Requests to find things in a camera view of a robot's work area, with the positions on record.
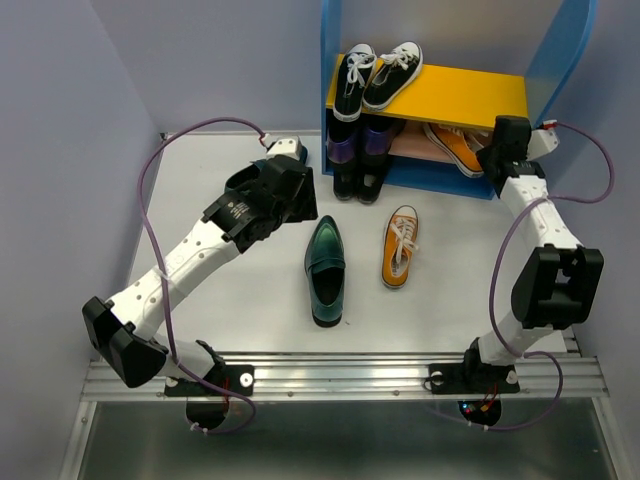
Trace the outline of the orange sneaker white laces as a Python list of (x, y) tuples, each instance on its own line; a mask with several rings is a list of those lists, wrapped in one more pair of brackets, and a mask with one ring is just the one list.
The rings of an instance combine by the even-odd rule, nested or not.
[(486, 146), (489, 139), (487, 131), (436, 123), (424, 123), (422, 127), (427, 138), (454, 162), (463, 175), (469, 178), (483, 175), (476, 153)]

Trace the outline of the black slip-on sneaker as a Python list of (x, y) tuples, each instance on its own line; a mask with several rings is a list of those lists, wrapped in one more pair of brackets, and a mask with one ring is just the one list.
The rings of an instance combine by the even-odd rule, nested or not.
[(360, 168), (357, 160), (347, 163), (331, 163), (333, 169), (333, 193), (340, 201), (350, 200), (360, 183)]

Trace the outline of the black lace-up sneaker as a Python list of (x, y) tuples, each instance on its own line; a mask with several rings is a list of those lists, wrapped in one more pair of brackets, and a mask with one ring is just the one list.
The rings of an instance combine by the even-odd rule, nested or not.
[(376, 166), (361, 165), (356, 185), (356, 195), (361, 203), (372, 204), (379, 198), (390, 167), (390, 161)]

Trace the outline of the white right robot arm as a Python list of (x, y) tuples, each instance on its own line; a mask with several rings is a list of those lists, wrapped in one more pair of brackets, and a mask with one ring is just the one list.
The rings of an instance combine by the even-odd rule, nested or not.
[(528, 119), (501, 115), (490, 143), (477, 153), (514, 216), (507, 234), (521, 233), (531, 252), (511, 289), (508, 313), (503, 319), (491, 313), (490, 332), (465, 353), (460, 378), (472, 390), (513, 381), (514, 361), (533, 355), (538, 341), (585, 322), (604, 268), (602, 253), (585, 247), (565, 224), (541, 165), (528, 159), (534, 132)]

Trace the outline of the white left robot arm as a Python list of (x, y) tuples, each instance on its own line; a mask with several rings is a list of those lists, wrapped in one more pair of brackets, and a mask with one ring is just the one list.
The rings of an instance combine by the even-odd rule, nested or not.
[(91, 345), (129, 388), (161, 373), (181, 377), (169, 346), (155, 338), (172, 309), (281, 225), (317, 216), (312, 168), (285, 155), (267, 160), (256, 177), (208, 206), (155, 268), (109, 299), (92, 297), (83, 305)]

